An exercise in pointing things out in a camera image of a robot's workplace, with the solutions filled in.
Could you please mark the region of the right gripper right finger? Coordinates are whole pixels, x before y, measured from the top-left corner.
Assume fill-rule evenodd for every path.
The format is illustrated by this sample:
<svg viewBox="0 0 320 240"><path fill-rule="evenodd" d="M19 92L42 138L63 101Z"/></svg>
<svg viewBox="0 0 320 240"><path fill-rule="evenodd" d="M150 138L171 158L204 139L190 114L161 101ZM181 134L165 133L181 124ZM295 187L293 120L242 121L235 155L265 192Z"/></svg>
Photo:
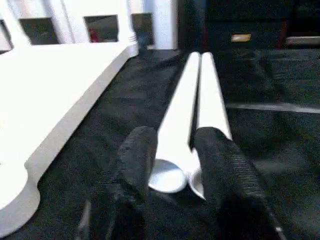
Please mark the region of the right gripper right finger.
<svg viewBox="0 0 320 240"><path fill-rule="evenodd" d="M239 146L219 129L194 136L209 224L216 240L284 240L260 176Z"/></svg>

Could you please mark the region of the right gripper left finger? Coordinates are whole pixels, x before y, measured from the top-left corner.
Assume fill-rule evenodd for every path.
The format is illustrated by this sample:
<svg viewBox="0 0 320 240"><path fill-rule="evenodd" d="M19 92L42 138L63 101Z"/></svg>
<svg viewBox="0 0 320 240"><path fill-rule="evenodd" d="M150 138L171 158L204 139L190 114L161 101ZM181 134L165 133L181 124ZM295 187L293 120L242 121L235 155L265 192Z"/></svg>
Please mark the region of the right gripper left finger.
<svg viewBox="0 0 320 240"><path fill-rule="evenodd" d="M85 201L75 230L77 240L144 240L149 179L155 163L157 132L136 127Z"/></svg>

